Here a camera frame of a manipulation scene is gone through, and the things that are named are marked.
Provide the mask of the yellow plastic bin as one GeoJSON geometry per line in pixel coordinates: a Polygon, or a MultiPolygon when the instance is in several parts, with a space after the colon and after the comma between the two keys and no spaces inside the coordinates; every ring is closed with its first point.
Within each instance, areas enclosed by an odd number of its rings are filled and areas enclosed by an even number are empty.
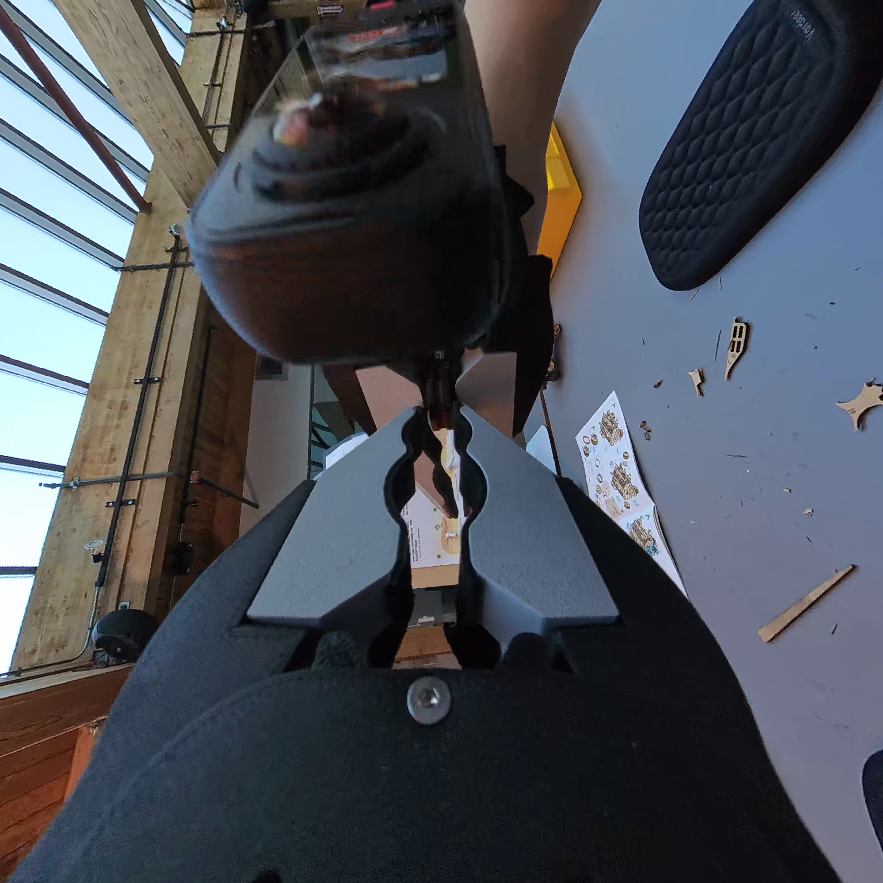
{"type": "Polygon", "coordinates": [[[546,211],[539,234],[538,254],[552,261],[555,271],[582,201],[582,192],[556,124],[546,148],[546,211]]]}

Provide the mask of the thin wooden stick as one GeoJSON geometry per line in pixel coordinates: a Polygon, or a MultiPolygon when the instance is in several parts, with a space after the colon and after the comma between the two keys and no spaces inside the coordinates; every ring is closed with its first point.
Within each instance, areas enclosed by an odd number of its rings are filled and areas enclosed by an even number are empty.
{"type": "Polygon", "coordinates": [[[771,622],[761,627],[757,633],[760,640],[766,644],[776,640],[780,634],[786,631],[800,617],[806,614],[823,597],[825,597],[825,595],[833,590],[833,588],[847,577],[851,576],[856,570],[857,566],[855,564],[850,564],[844,569],[835,571],[832,577],[809,591],[799,601],[792,604],[785,611],[776,616],[771,622]]]}

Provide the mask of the white instruction booklet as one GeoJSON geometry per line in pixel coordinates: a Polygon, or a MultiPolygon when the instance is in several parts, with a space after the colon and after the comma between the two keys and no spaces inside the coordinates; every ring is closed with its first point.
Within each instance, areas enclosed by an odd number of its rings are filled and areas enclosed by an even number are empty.
{"type": "Polygon", "coordinates": [[[577,432],[588,497],[686,594],[656,505],[642,480],[629,427],[612,391],[577,432]]]}

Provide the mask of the star-shaped wooden scrap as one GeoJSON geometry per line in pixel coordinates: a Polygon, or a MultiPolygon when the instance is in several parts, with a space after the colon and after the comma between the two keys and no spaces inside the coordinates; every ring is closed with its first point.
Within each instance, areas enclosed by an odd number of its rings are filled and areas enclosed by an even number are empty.
{"type": "Polygon", "coordinates": [[[838,409],[849,415],[854,432],[863,431],[867,413],[881,405],[882,385],[875,378],[866,381],[851,400],[835,403],[838,409]]]}

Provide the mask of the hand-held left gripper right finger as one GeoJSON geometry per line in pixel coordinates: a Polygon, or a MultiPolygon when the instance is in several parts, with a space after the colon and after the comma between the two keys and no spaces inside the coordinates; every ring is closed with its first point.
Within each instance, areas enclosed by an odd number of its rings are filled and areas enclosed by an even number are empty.
{"type": "Polygon", "coordinates": [[[470,407],[456,417],[457,618],[485,630],[613,624],[619,611],[555,474],[470,407]]]}

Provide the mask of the black round wall device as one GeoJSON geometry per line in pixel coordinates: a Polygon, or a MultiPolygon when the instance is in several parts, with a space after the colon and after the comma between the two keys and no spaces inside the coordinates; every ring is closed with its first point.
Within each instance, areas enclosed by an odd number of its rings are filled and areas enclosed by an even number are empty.
{"type": "Polygon", "coordinates": [[[109,667],[135,663],[158,627],[156,617],[135,608],[120,608],[105,614],[91,631],[94,664],[109,667]]]}

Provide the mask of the slotted wooden scrap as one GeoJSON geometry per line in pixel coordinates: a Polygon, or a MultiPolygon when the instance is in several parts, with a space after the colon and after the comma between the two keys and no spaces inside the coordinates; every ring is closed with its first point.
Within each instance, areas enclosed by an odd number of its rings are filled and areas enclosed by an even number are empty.
{"type": "Polygon", "coordinates": [[[745,354],[748,341],[750,340],[751,325],[741,317],[735,317],[732,323],[728,341],[728,349],[725,364],[725,381],[729,381],[735,366],[745,354]]]}

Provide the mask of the large glass window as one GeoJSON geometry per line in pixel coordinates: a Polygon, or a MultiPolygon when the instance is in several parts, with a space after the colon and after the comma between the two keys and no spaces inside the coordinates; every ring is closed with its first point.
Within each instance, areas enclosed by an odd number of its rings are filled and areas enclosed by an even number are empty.
{"type": "Polygon", "coordinates": [[[86,561],[86,600],[97,609],[118,483],[94,467],[63,476],[92,381],[135,200],[2,33],[2,682],[40,676],[14,661],[27,602],[58,500],[97,491],[98,536],[86,561]]]}

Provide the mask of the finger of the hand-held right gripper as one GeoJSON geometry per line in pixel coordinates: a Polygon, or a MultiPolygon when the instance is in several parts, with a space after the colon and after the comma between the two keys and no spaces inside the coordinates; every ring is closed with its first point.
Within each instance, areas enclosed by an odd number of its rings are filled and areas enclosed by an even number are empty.
{"type": "MultiPolygon", "coordinates": [[[[419,387],[387,367],[354,369],[325,366],[323,417],[339,439],[344,431],[359,429],[368,435],[388,424],[407,408],[422,404],[419,387]]],[[[442,514],[458,516],[456,480],[450,470],[451,437],[446,429],[426,424],[424,447],[413,464],[416,488],[442,514]]]]}
{"type": "Polygon", "coordinates": [[[466,350],[455,383],[458,402],[471,408],[504,436],[514,436],[516,354],[466,350]]]}

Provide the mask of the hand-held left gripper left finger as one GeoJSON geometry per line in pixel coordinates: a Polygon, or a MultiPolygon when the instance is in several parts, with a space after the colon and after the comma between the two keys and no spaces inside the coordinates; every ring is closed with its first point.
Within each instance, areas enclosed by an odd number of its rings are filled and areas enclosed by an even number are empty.
{"type": "Polygon", "coordinates": [[[421,409],[405,409],[330,466],[269,568],[247,617],[318,631],[384,631],[413,612],[409,535],[421,409]]]}

